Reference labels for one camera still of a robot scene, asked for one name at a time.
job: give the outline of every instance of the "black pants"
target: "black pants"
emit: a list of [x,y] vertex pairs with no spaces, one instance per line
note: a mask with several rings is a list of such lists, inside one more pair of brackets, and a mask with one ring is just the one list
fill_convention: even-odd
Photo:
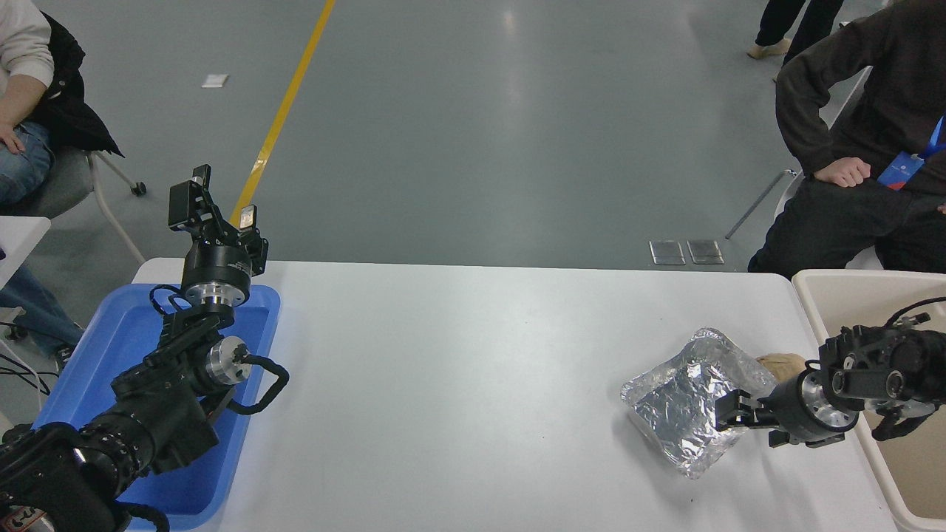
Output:
[[841,187],[806,179],[749,260],[749,272],[791,279],[844,268],[870,246],[887,270],[946,274],[946,196],[891,190],[873,179]]
[[[809,2],[783,64],[805,51],[808,46],[831,35],[834,17],[837,16],[843,3],[844,0],[811,0]],[[804,5],[805,0],[769,0],[765,11],[762,12],[762,20],[759,22],[756,44],[769,46],[781,41],[795,23]]]

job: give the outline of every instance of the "crinkled aluminum foil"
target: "crinkled aluminum foil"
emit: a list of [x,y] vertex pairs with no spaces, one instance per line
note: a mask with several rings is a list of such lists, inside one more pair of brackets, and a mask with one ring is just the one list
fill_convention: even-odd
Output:
[[697,330],[672,359],[621,389],[628,416],[687,477],[699,478],[748,429],[717,432],[715,402],[742,388],[765,397],[776,385],[767,369],[714,328]]

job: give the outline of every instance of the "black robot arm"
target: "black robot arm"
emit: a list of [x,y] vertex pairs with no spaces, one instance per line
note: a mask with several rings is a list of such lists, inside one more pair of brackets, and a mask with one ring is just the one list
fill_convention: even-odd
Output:
[[915,330],[928,314],[895,313],[881,327],[842,328],[818,350],[797,377],[756,401],[733,390],[716,401],[717,430],[771,428],[769,445],[820,447],[844,439],[859,413],[883,416],[872,432],[878,440],[910,434],[946,399],[946,334]]
[[[268,243],[255,227],[254,207],[244,209],[239,228],[222,218],[209,183],[204,165],[171,189],[168,225],[189,233],[193,245],[181,288],[151,291],[163,316],[157,347],[112,381],[114,406],[78,430],[48,423],[0,446],[0,531],[113,532],[125,530],[131,517],[167,530],[160,511],[116,497],[136,478],[201,457],[219,443],[214,424],[224,408],[259,412],[289,381],[283,367],[219,333],[249,298],[250,277],[265,270]],[[159,290],[172,292],[174,312],[157,304]],[[232,397],[254,365],[277,380],[259,403],[244,406]]]

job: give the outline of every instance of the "id badge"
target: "id badge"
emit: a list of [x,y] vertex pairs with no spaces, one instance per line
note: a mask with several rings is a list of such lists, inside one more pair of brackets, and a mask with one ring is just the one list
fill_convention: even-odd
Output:
[[913,176],[923,168],[926,161],[920,159],[919,155],[909,154],[901,151],[900,155],[890,163],[890,166],[884,170],[884,173],[877,178],[877,181],[888,188],[900,190],[910,181]]

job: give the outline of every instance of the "hand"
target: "hand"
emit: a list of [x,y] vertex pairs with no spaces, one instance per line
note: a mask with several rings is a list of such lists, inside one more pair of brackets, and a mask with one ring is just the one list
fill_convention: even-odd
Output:
[[7,150],[14,155],[19,155],[26,149],[20,137],[13,132],[13,126],[9,124],[0,124],[0,141],[6,146]]
[[858,186],[870,177],[870,165],[859,157],[843,157],[815,172],[814,178],[838,186]]

